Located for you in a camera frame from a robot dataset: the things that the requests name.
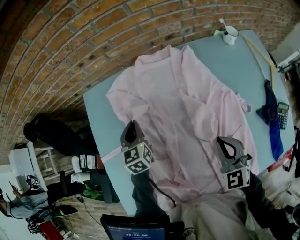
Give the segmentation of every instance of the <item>white mug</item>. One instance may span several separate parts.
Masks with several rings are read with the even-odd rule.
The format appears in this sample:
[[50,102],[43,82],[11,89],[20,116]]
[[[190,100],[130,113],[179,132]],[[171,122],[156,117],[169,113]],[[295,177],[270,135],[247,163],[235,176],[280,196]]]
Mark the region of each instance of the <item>white mug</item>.
[[229,45],[234,45],[236,38],[239,35],[239,31],[232,26],[226,26],[226,31],[223,34],[223,40]]

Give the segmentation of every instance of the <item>brick wall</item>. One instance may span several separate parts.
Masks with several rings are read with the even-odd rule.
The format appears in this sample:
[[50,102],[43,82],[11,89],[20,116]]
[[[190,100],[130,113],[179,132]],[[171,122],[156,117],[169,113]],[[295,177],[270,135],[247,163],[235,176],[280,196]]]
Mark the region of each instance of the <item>brick wall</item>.
[[270,51],[300,18],[293,0],[9,2],[12,12],[0,27],[6,53],[0,56],[0,164],[26,140],[23,126],[38,113],[73,127],[86,124],[82,94],[138,55],[207,37],[221,27],[219,18],[253,29]]

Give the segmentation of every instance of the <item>person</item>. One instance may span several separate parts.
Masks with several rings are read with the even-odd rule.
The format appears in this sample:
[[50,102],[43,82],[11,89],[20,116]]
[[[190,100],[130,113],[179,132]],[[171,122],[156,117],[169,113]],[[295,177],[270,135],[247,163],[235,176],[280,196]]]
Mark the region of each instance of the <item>person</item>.
[[155,199],[149,170],[131,176],[136,218],[157,223],[183,221],[185,240],[289,240],[298,230],[290,224],[284,209],[275,209],[265,197],[259,178],[250,174],[250,186],[222,194],[203,195],[164,212]]
[[11,203],[4,198],[0,199],[0,210],[7,217],[27,220],[34,218],[41,223],[53,217],[77,212],[76,208],[67,205],[55,207],[55,203],[62,197],[61,191],[56,187],[49,187],[47,192],[29,190],[24,194],[20,194],[15,186],[12,186],[12,190],[16,198]]

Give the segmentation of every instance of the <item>white wall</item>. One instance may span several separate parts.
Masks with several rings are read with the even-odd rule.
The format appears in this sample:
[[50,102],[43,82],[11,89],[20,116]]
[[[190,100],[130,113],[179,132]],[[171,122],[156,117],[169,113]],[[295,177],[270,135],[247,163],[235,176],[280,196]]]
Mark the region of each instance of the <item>white wall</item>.
[[[13,185],[17,186],[16,178],[12,172],[0,174],[0,188],[3,190],[4,198],[8,201],[6,193],[11,200],[14,199],[10,181]],[[14,219],[12,217],[6,217],[0,212],[0,227],[9,240],[45,240],[41,235],[33,235],[27,229],[27,222],[25,219]]]
[[277,63],[285,62],[285,60],[293,55],[297,49],[300,49],[300,22],[278,48],[272,52],[272,56]]

